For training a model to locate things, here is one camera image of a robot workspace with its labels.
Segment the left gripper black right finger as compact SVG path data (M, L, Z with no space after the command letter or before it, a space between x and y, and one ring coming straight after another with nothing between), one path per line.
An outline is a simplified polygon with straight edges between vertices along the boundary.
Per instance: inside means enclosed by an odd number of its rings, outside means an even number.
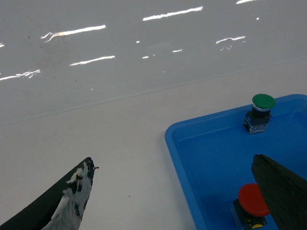
M307 181L264 154L251 166L261 194L280 230L307 228Z

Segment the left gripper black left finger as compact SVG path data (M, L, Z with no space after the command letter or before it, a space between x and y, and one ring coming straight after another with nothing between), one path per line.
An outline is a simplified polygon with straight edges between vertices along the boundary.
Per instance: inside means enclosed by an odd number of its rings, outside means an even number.
M93 160L85 158L34 202L3 223L2 230L78 230L93 186Z

